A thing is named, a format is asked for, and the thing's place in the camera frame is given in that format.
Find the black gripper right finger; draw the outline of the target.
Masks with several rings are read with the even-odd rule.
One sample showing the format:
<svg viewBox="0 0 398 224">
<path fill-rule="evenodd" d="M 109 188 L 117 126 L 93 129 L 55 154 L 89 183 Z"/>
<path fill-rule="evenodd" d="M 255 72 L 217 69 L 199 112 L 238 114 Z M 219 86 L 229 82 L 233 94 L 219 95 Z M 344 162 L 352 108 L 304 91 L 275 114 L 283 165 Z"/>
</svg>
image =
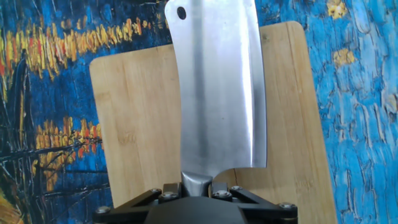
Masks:
<svg viewBox="0 0 398 224">
<path fill-rule="evenodd" d="M 292 203 L 274 204 L 240 186 L 225 182 L 211 184 L 211 198 L 237 205 L 247 220 L 298 220 L 298 207 Z"/>
</svg>

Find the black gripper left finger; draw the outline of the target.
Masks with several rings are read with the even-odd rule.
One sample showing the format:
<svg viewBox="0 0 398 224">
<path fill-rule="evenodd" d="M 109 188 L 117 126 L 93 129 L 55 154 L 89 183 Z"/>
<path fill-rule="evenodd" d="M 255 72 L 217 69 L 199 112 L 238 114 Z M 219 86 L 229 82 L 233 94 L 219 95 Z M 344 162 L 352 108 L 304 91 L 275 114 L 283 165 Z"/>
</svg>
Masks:
<svg viewBox="0 0 398 224">
<path fill-rule="evenodd" d="M 150 189 L 116 208 L 98 207 L 93 223 L 144 223 L 152 208 L 181 197 L 180 183 L 164 184 L 163 189 Z"/>
</svg>

